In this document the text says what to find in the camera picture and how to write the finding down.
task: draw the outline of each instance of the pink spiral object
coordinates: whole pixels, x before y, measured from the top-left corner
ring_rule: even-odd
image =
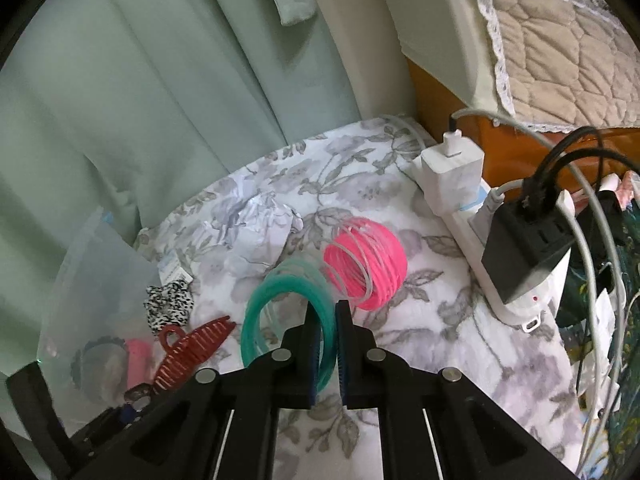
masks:
[[[404,282],[407,260],[402,244],[385,226],[353,217],[334,229],[324,249],[329,279],[363,310],[376,310]]]

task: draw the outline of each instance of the curtain fold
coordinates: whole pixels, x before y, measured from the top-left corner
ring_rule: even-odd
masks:
[[[35,358],[66,247],[97,206],[131,242],[229,171],[358,119],[321,16],[283,27],[272,0],[47,0],[0,72],[0,372]]]

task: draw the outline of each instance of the beige wall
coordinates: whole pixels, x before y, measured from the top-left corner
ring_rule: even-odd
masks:
[[[415,93],[385,0],[317,0],[363,119],[415,114]]]

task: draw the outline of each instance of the grey round object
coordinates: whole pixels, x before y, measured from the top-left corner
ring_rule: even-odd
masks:
[[[372,348],[367,352],[367,359],[369,361],[375,361],[379,363],[380,361],[384,361],[386,357],[386,352],[382,348]]]
[[[145,395],[143,397],[140,397],[137,400],[134,400],[131,405],[133,407],[134,410],[136,410],[137,412],[141,412],[142,410],[144,410],[149,404],[151,403],[151,397],[149,397],[148,395]]]
[[[278,362],[284,362],[291,359],[291,352],[286,348],[277,348],[271,353],[271,359]]]
[[[462,372],[457,368],[447,367],[442,369],[442,376],[444,380],[449,381],[449,383],[457,383],[462,379]]]
[[[196,381],[200,384],[209,384],[216,380],[218,373],[213,368],[203,368],[196,373]]]

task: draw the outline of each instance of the black power adapter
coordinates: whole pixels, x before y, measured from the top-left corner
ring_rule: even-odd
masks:
[[[539,285],[574,243],[574,235],[556,208],[533,218],[520,201],[494,213],[482,264],[503,303]]]

